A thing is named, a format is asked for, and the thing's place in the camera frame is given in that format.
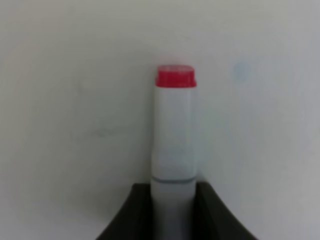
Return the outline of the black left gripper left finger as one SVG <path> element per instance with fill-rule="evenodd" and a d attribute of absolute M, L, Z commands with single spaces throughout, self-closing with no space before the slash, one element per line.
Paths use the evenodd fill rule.
<path fill-rule="evenodd" d="M 97 240 L 152 240 L 151 185 L 135 183 L 124 204 Z"/>

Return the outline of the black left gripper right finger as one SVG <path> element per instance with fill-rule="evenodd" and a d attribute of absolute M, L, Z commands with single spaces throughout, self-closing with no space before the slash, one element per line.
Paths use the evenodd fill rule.
<path fill-rule="evenodd" d="M 192 214 L 193 240 L 255 240 L 208 182 L 198 182 Z"/>

